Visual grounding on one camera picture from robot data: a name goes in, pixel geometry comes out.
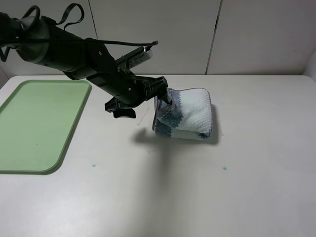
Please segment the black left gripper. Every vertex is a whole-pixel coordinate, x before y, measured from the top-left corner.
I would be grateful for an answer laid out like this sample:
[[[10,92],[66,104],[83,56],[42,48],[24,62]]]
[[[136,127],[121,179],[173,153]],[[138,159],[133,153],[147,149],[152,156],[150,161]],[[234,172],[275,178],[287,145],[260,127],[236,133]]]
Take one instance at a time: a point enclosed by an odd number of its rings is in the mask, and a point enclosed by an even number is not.
[[[133,108],[154,97],[171,105],[165,77],[136,76],[132,72],[118,69],[112,74],[96,73],[86,78],[90,83],[112,95],[105,103],[105,111],[114,118],[136,118]]]

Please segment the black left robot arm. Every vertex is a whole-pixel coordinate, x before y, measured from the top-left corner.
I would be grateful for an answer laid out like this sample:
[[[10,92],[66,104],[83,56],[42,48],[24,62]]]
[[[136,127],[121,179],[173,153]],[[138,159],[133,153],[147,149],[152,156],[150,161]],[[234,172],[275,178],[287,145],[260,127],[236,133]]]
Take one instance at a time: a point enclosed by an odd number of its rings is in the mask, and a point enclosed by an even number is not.
[[[165,77],[136,76],[122,68],[108,52],[108,41],[86,38],[58,28],[48,17],[26,15],[22,19],[0,14],[0,53],[4,62],[11,49],[26,62],[57,69],[72,80],[86,79],[112,95],[105,110],[115,118],[135,118],[135,107],[152,98],[171,104]]]

